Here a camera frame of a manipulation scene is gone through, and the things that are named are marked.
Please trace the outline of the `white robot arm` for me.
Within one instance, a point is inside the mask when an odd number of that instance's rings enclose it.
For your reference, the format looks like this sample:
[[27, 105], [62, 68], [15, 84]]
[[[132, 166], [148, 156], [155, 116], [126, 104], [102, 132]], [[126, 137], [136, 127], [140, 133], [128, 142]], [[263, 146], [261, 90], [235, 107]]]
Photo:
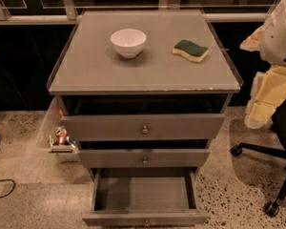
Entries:
[[264, 24], [240, 48], [259, 52], [260, 58], [271, 65], [266, 73], [256, 73], [246, 108], [245, 125], [259, 129], [286, 100], [286, 0], [276, 5]]

